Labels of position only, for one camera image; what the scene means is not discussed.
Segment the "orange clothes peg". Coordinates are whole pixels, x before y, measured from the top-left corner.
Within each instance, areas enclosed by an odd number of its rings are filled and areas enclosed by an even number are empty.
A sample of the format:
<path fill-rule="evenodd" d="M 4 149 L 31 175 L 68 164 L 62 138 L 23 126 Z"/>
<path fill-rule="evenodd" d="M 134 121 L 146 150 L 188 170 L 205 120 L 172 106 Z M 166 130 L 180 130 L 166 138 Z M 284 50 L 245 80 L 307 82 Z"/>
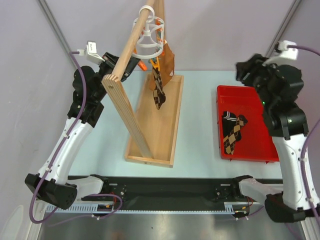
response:
<path fill-rule="evenodd" d="M 148 70 L 148 67 L 146 66 L 146 64 L 142 60 L 140 60 L 137 65 L 144 72 Z"/>

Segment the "white round clip hanger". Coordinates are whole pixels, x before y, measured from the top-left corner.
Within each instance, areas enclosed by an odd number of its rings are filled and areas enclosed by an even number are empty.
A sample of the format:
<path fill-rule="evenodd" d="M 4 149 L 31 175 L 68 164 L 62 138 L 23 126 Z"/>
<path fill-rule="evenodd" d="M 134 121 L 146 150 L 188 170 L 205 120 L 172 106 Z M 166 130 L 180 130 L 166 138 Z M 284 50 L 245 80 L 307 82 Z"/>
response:
<path fill-rule="evenodd" d="M 165 21 L 155 15 L 154 9 L 149 5 L 143 5 L 142 10 L 148 10 L 149 15 L 135 44 L 132 56 L 140 60 L 155 62 L 158 57 L 165 54 Z"/>

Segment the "brown orange sock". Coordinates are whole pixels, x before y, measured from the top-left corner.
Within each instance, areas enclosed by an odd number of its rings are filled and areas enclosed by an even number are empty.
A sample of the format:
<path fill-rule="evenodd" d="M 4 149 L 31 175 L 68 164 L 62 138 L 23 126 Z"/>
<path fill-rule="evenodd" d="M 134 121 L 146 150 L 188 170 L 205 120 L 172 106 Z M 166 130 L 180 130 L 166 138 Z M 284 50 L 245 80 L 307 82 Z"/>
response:
<path fill-rule="evenodd" d="M 167 42 L 163 46 L 163 52 L 164 55 L 159 56 L 159 64 L 162 86 L 164 87 L 175 74 L 175 54 Z"/>

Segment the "brown argyle sock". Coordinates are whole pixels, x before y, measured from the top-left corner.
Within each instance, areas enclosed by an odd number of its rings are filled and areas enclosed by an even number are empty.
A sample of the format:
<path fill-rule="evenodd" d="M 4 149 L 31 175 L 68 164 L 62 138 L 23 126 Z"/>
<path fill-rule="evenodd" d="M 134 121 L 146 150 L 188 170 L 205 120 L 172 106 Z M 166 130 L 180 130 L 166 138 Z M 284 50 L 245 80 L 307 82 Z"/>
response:
<path fill-rule="evenodd" d="M 166 94 L 163 90 L 162 77 L 158 68 L 152 68 L 152 76 L 155 83 L 155 87 L 153 90 L 153 100 L 156 108 L 159 110 L 166 101 Z"/>

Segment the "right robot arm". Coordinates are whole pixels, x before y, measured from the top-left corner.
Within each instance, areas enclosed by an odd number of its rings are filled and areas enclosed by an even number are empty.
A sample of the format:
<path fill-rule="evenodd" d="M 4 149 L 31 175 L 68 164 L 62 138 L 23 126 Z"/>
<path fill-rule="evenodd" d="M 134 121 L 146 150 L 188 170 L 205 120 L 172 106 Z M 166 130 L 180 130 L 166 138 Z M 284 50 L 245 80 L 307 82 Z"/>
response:
<path fill-rule="evenodd" d="M 283 190 L 262 184 L 249 175 L 236 178 L 231 196 L 250 197 L 264 205 L 275 223 L 295 223 L 320 217 L 320 198 L 314 188 L 307 140 L 311 135 L 304 111 L 296 104 L 304 86 L 300 69 L 281 57 L 254 54 L 235 65 L 236 80 L 256 91 L 263 105 L 263 121 L 277 151 Z"/>

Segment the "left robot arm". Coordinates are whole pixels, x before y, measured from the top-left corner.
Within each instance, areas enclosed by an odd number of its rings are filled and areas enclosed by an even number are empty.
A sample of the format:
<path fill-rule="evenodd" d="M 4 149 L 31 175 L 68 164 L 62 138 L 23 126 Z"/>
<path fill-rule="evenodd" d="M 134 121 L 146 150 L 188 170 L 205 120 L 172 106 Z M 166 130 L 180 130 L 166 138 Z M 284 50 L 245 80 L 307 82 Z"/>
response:
<path fill-rule="evenodd" d="M 107 94 L 102 80 L 111 74 L 118 56 L 106 52 L 98 63 L 99 70 L 79 67 L 73 74 L 72 104 L 58 143 L 38 173 L 29 173 L 25 184 L 35 197 L 60 209 L 68 209 L 76 200 L 94 195 L 105 200 L 110 195 L 109 180 L 97 174 L 69 180 L 71 166 L 87 136 L 96 126 Z"/>

